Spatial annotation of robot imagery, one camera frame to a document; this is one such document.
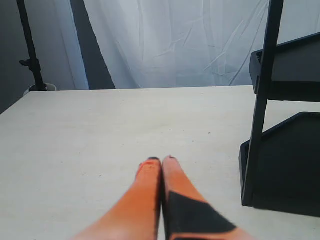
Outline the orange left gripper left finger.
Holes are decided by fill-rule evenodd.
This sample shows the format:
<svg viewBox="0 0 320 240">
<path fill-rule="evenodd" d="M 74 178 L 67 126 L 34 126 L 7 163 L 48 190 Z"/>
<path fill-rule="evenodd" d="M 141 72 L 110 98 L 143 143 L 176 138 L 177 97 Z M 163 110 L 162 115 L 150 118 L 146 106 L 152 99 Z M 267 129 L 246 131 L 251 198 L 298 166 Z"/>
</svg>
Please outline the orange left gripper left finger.
<svg viewBox="0 0 320 240">
<path fill-rule="evenodd" d="M 98 221 L 74 240 L 156 240 L 160 219 L 162 164 L 157 157 L 143 161 L 127 192 Z"/>
</svg>

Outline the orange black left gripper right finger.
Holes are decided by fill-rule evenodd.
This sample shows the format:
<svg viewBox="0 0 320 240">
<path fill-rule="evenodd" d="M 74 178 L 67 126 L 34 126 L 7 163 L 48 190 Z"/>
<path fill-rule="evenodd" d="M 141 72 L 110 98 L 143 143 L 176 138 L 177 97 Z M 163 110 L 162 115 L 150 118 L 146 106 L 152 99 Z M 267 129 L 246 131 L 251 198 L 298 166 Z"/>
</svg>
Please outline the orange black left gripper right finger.
<svg viewBox="0 0 320 240">
<path fill-rule="evenodd" d="M 162 200 L 167 240 L 251 240 L 252 235 L 217 212 L 192 184 L 179 161 L 162 162 Z"/>
</svg>

